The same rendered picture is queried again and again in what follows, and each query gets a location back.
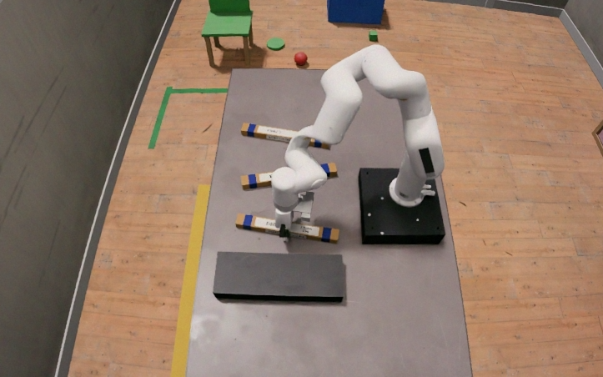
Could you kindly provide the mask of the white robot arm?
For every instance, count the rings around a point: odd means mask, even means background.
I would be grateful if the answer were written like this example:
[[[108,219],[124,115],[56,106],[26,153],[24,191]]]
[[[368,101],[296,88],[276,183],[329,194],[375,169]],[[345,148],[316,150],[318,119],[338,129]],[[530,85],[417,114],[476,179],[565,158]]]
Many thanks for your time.
[[[301,212],[301,221],[310,221],[314,193],[307,191],[323,186],[327,174],[307,148],[311,139],[328,145],[343,140],[362,104],[357,82],[364,78],[383,97],[397,99],[402,113],[405,155],[398,177],[389,186],[391,198],[414,207],[425,195],[435,195],[426,190],[430,185],[423,184],[443,173],[445,159],[425,77],[404,70],[385,47],[372,45],[336,63],[321,78],[327,95],[323,107],[314,125],[292,137],[284,156],[288,168],[278,168],[271,178],[278,210]],[[303,192],[306,195],[299,194]]]

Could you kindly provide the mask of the tan box with blue bands and white labels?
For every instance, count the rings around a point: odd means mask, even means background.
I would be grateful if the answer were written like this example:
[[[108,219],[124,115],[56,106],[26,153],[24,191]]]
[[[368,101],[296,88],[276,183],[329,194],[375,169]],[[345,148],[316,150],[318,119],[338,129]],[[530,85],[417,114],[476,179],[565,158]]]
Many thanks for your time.
[[[336,176],[337,169],[335,163],[320,164],[328,177]],[[254,189],[259,187],[271,186],[271,178],[274,172],[257,173],[241,176],[243,189]]]

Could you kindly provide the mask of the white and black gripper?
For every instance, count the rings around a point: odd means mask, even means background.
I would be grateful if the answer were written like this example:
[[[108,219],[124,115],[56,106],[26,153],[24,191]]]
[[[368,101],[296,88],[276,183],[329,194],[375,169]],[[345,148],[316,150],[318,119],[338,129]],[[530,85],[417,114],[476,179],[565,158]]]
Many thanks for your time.
[[[291,227],[293,217],[294,217],[294,211],[290,210],[290,211],[284,212],[284,211],[278,210],[276,208],[276,211],[275,211],[275,227],[277,229],[280,228],[280,231],[279,231],[280,238],[287,238],[287,237],[289,237],[289,229]],[[285,225],[286,225],[286,227],[285,227]]]

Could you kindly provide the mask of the tan box with blue bands and white label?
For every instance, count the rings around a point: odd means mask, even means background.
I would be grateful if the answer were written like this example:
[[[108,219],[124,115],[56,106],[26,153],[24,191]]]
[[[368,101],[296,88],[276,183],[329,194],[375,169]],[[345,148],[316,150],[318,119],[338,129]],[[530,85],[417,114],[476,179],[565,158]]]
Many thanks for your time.
[[[244,136],[256,137],[256,138],[266,138],[281,142],[289,143],[292,137],[298,131],[288,130],[283,128],[273,128],[267,126],[261,126],[257,124],[244,123],[241,128],[241,134]],[[327,148],[328,144],[321,143],[315,139],[311,139],[309,146],[317,147],[317,148]]]

